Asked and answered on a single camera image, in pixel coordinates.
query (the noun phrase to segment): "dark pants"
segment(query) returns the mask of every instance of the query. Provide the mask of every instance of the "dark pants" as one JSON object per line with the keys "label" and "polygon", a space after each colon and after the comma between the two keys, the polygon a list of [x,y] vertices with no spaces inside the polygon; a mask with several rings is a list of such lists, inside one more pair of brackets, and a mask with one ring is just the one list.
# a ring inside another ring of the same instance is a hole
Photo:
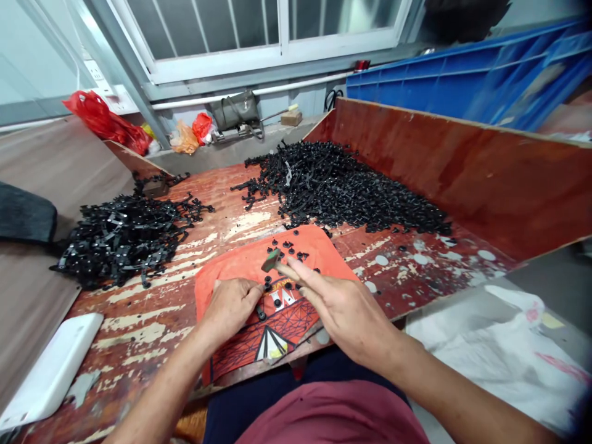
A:
{"label": "dark pants", "polygon": [[234,443],[261,413],[303,384],[354,379],[381,385],[409,404],[401,390],[382,376],[357,365],[334,345],[308,357],[300,381],[294,379],[292,368],[284,365],[212,395],[203,442]]}

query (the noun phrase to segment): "red object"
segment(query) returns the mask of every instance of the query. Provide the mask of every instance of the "red object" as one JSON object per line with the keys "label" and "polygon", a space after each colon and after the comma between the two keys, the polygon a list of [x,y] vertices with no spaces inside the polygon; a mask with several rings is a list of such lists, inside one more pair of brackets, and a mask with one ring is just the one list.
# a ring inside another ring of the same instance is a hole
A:
{"label": "red object", "polygon": [[354,64],[354,71],[365,71],[370,67],[370,60],[357,60]]}
{"label": "red object", "polygon": [[207,115],[206,113],[199,113],[195,120],[193,121],[192,129],[193,133],[197,137],[197,142],[200,146],[204,146],[205,142],[203,139],[208,135],[210,132],[210,127],[212,126],[212,118]]}
{"label": "red object", "polygon": [[119,142],[139,155],[146,155],[153,139],[139,126],[112,113],[96,92],[77,91],[62,103],[101,139]]}
{"label": "red object", "polygon": [[[306,225],[299,226],[298,231],[298,236],[294,235],[294,230],[290,230],[231,250],[208,261],[196,274],[195,308],[198,323],[210,304],[216,279],[240,277],[263,282],[265,276],[269,275],[272,285],[271,292],[265,293],[259,302],[267,319],[261,322],[256,312],[253,312],[247,319],[246,326],[226,342],[205,365],[202,372],[203,386],[244,365],[263,359],[276,360],[292,352],[319,320],[319,314],[295,289],[294,282],[278,275],[275,269],[269,273],[261,270],[261,264],[269,255],[267,248],[271,246],[273,239],[280,248],[284,241],[289,241],[294,244],[294,250],[309,253],[304,264],[311,269],[319,268],[323,274],[334,278],[358,280],[322,229],[315,225]],[[279,306],[274,304],[275,300],[281,301]]]}
{"label": "red object", "polygon": [[301,385],[261,413],[236,443],[321,442],[429,444],[405,401],[365,380]]}

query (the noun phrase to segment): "person's left hand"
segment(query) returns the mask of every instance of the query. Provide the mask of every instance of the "person's left hand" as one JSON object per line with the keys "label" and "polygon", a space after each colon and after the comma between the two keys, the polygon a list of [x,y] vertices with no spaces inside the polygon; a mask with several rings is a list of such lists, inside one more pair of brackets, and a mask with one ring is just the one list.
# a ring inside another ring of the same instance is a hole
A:
{"label": "person's left hand", "polygon": [[238,332],[263,295],[263,286],[238,277],[214,283],[214,293],[200,324],[222,345]]}

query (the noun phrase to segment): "red shirt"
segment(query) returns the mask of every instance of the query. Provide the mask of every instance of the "red shirt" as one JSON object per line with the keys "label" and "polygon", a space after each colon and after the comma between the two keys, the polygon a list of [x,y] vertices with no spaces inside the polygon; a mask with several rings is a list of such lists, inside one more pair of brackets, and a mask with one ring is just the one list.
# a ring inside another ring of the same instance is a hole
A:
{"label": "red shirt", "polygon": [[400,397],[363,380],[305,384],[259,415],[237,441],[303,442],[429,444]]}

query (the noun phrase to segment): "gray cloth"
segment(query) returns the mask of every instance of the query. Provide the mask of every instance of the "gray cloth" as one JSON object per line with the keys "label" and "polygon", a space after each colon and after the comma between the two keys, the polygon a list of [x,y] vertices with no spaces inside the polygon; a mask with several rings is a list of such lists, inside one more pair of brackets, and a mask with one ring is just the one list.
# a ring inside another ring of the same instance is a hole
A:
{"label": "gray cloth", "polygon": [[57,210],[50,201],[0,182],[0,240],[49,244],[56,221]]}

